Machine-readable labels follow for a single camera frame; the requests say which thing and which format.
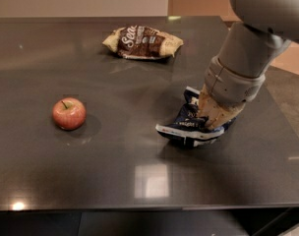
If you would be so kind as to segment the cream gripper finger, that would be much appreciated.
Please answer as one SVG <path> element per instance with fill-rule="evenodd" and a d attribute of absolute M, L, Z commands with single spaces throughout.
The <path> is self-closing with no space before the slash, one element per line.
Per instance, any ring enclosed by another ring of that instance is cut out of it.
<path fill-rule="evenodd" d="M 206 86 L 203 86 L 199 94 L 198 116 L 215 119 L 218 115 L 218 105 L 211 98 Z"/>
<path fill-rule="evenodd" d="M 213 99 L 208 99 L 205 105 L 205 115 L 208 117 L 206 127 L 209 130 L 213 130 L 222 126 L 239 115 L 243 111 L 244 107 L 244 103 L 238 103 L 236 105 L 222 105 L 218 104 Z"/>

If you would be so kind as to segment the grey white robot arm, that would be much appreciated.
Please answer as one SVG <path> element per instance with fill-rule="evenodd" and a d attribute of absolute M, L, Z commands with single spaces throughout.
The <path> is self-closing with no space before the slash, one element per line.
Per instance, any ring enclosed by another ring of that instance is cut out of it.
<path fill-rule="evenodd" d="M 299 44 L 299 0 L 230 0 L 232 25 L 205 73 L 200 117 L 210 130 L 236 117 L 265 81 L 265 72 L 291 42 Z"/>

